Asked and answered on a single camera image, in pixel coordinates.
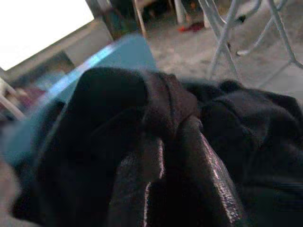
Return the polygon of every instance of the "red object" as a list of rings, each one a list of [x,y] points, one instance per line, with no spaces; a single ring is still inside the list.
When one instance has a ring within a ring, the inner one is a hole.
[[[179,32],[188,32],[188,31],[197,32],[197,31],[200,31],[202,28],[204,28],[204,22],[195,22],[192,25],[190,25],[189,27],[182,26],[181,28],[178,28],[178,31]]]

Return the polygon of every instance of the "dark cloth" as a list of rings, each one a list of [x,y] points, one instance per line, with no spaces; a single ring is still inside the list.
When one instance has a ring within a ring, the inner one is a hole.
[[[236,82],[89,70],[34,157],[39,223],[297,226],[302,126],[295,99]]]

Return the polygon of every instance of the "bright window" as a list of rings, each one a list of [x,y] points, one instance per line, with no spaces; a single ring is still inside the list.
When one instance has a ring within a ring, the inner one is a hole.
[[[93,18],[85,0],[0,0],[0,67],[14,67]]]

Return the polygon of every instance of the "clothing pile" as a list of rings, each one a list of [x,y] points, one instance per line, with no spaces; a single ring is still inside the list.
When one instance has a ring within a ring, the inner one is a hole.
[[[302,136],[288,96],[91,69],[18,171],[31,177],[12,212],[47,227],[300,226]]]

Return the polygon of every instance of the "metal frame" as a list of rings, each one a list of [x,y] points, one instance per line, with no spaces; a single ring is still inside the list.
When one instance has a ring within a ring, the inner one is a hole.
[[[268,78],[268,80],[266,82],[264,82],[262,85],[260,85],[260,87],[264,86],[275,75],[277,75],[278,73],[283,71],[286,67],[288,67],[292,63],[295,66],[297,66],[298,68],[303,69],[303,65],[296,59],[296,57],[294,55],[294,52],[293,52],[293,50],[292,50],[292,48],[289,44],[287,33],[286,33],[284,25],[282,23],[281,17],[279,16],[279,13],[278,13],[278,11],[280,11],[282,9],[282,7],[286,4],[286,2],[287,2],[287,0],[281,0],[278,7],[276,7],[276,5],[274,3],[274,0],[267,0],[268,6],[270,8],[271,15],[272,15],[271,19],[267,23],[265,29],[261,33],[258,40],[254,43],[254,45],[250,49],[237,52],[238,55],[246,55],[246,54],[250,53],[251,51],[253,51],[256,47],[259,46],[259,44],[261,43],[262,39],[264,38],[266,32],[268,31],[268,29],[272,25],[272,23],[276,24],[277,29],[280,33],[281,39],[283,40],[284,45],[286,47],[286,50],[287,50],[287,53],[288,53],[288,56],[289,56],[289,61],[286,65],[284,65],[279,70],[277,70],[275,73],[273,73]],[[205,13],[207,19],[209,20],[210,26],[213,29],[213,31],[215,33],[215,36],[218,40],[217,49],[216,49],[216,52],[214,54],[214,57],[212,59],[212,62],[210,64],[210,67],[209,67],[209,70],[208,70],[208,74],[207,74],[208,78],[209,79],[212,78],[213,73],[216,69],[216,65],[218,63],[219,57],[221,55],[221,52],[223,52],[227,61],[228,61],[228,64],[229,64],[232,72],[237,76],[239,82],[241,82],[241,77],[239,76],[239,74],[237,72],[237,68],[236,68],[236,65],[235,65],[235,63],[232,59],[231,52],[227,47],[228,35],[229,35],[230,30],[235,25],[235,16],[236,16],[238,8],[239,8],[240,0],[233,0],[232,1],[229,12],[227,14],[226,21],[224,21],[221,18],[221,16],[219,15],[217,7],[216,7],[213,0],[199,0],[199,3],[200,3],[201,8],[203,9],[203,12]],[[257,10],[259,9],[260,5],[261,5],[261,0],[258,0],[256,2],[255,7],[250,12],[248,12],[247,16],[250,17],[254,13],[256,13]],[[222,32],[220,32],[220,30],[218,28],[218,25],[223,27]]]

